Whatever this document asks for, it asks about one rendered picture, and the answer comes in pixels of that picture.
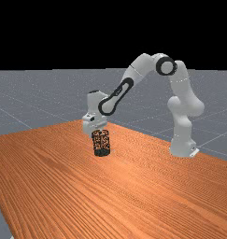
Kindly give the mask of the dark mesh basket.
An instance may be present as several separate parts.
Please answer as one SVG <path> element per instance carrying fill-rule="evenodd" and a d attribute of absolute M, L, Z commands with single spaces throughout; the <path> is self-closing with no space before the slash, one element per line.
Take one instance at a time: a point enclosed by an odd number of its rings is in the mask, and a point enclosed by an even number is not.
<path fill-rule="evenodd" d="M 108 130 L 96 130 L 92 132 L 92 143 L 95 156 L 105 157 L 110 154 Z"/>

